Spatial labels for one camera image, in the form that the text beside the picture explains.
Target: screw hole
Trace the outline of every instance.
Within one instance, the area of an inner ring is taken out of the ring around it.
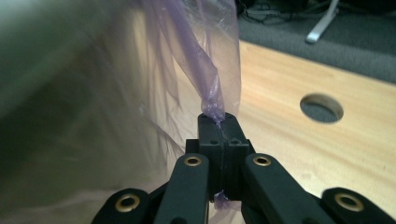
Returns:
[[[122,195],[116,202],[116,209],[119,212],[130,212],[140,204],[140,199],[134,194]]]

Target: translucent plastic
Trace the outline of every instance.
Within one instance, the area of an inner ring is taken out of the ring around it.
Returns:
[[[0,108],[0,223],[90,223],[112,193],[169,179],[201,111],[237,114],[234,0],[116,2],[2,7],[20,18],[15,59],[35,48],[35,64],[2,83],[18,101],[0,102],[13,102]]]

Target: gray carpet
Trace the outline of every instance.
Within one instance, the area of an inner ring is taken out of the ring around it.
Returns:
[[[257,12],[262,1],[281,0],[257,0],[250,9]],[[379,16],[346,11],[340,7],[340,12],[319,42],[315,45],[305,43],[306,35],[319,19],[286,21],[273,16],[257,22],[240,16],[240,39],[396,84],[395,13]]]

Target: circular hole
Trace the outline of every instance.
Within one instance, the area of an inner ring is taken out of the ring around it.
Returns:
[[[182,217],[176,217],[172,220],[171,224],[187,224],[187,221]]]
[[[321,93],[306,95],[300,108],[309,118],[323,123],[333,123],[344,116],[343,107],[331,96]]]
[[[338,193],[334,196],[335,201],[343,208],[353,211],[353,212],[360,212],[364,209],[363,203],[361,200],[356,198],[353,195],[345,194],[345,193]]]
[[[140,199],[134,194],[122,195],[116,202],[116,209],[119,212],[130,212],[140,204]]]
[[[202,160],[199,157],[188,157],[184,160],[188,166],[197,166],[202,163]]]
[[[121,205],[124,206],[124,207],[131,206],[132,204],[134,204],[134,199],[133,198],[126,198],[126,199],[121,201]]]
[[[320,224],[320,222],[318,222],[312,217],[306,217],[303,219],[303,224]]]
[[[256,157],[253,159],[254,163],[260,166],[267,166],[271,164],[271,161],[268,158],[265,158],[264,156]]]

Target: wooden table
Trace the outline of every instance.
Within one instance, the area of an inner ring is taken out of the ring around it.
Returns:
[[[241,42],[238,120],[257,152],[277,158],[317,196],[352,189],[396,217],[396,86]],[[336,100],[344,116],[322,123],[300,102]]]

